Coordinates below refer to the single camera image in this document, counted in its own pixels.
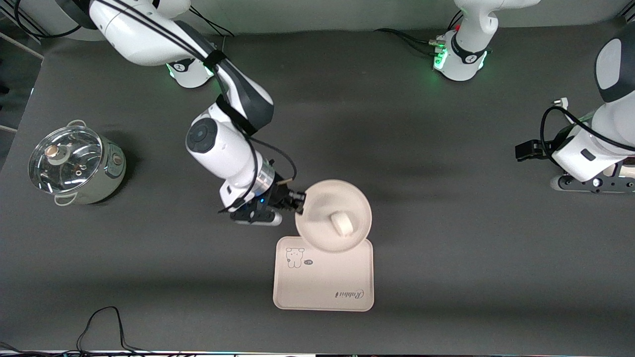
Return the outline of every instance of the gray table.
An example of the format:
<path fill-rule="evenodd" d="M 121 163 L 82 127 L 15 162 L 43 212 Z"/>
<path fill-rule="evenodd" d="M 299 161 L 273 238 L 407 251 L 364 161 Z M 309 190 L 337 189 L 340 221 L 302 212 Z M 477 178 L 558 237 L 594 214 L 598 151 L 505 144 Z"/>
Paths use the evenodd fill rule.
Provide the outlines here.
<path fill-rule="evenodd" d="M 69 348 L 114 304 L 129 342 L 155 350 L 632 356 L 634 198 L 556 192 L 555 166 L 514 159 L 551 100 L 580 115 L 601 104 L 593 63 L 617 28 L 502 29 L 468 83 L 390 34 L 227 40 L 276 102 L 257 137 L 295 158 L 293 187 L 337 178 L 368 195 L 367 313 L 274 306 L 274 249 L 293 217 L 270 228 L 217 215 L 221 180 L 184 147 L 216 84 L 185 90 L 107 43 L 49 43 L 0 176 L 1 340 Z M 133 163 L 106 202 L 58 208 L 28 180 L 33 147 L 71 119 Z M 554 115 L 550 133 L 564 123 Z M 118 349 L 112 315 L 93 328 L 86 348 Z"/>

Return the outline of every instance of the glass lid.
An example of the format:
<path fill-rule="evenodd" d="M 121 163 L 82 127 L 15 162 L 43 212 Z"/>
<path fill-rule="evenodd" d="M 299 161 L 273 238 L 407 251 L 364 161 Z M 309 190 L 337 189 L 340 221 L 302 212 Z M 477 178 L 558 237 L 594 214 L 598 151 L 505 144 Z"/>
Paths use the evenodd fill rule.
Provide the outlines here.
<path fill-rule="evenodd" d="M 99 169 L 102 153 L 102 141 L 93 130 L 76 125 L 56 130 L 31 154 L 31 182 L 50 194 L 73 190 Z"/>

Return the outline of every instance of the white wall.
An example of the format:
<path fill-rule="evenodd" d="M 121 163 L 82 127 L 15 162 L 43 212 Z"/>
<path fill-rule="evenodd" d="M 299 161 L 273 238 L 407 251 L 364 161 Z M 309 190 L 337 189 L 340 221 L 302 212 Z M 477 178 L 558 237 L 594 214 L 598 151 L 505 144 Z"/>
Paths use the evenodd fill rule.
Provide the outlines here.
<path fill-rule="evenodd" d="M 629 0 L 542 0 L 536 6 L 497 13 L 502 27 L 592 24 L 614 17 Z M 201 13 L 232 32 L 278 33 L 308 30 L 440 29 L 457 7 L 452 0 L 192 0 Z M 74 22 L 54 0 L 24 0 L 21 7 L 50 33 Z M 203 34 L 213 30 L 192 13 L 178 17 Z M 82 30 L 73 38 L 101 38 Z"/>

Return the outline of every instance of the pot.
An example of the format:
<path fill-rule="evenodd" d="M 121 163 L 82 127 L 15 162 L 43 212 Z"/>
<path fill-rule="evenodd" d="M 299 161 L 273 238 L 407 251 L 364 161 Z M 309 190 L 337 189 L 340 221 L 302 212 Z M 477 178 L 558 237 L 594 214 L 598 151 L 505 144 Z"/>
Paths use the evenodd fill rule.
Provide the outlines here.
<path fill-rule="evenodd" d="M 86 205 L 108 197 L 126 172 L 121 148 L 82 120 L 47 135 L 29 159 L 31 182 L 58 206 Z"/>

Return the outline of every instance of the pot handle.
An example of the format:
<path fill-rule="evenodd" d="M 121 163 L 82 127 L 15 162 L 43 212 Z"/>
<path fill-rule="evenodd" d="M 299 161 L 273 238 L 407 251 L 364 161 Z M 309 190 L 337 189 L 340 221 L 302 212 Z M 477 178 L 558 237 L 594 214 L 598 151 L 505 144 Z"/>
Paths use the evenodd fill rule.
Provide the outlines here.
<path fill-rule="evenodd" d="M 76 198 L 77 198 L 77 192 L 73 192 L 69 194 L 56 194 L 54 201 L 56 205 L 60 207 L 64 207 L 75 202 Z"/>
<path fill-rule="evenodd" d="M 86 126 L 86 122 L 80 119 L 77 120 L 73 120 L 70 123 L 66 124 L 66 126 L 74 126 L 74 125 L 79 125 L 79 126 Z"/>

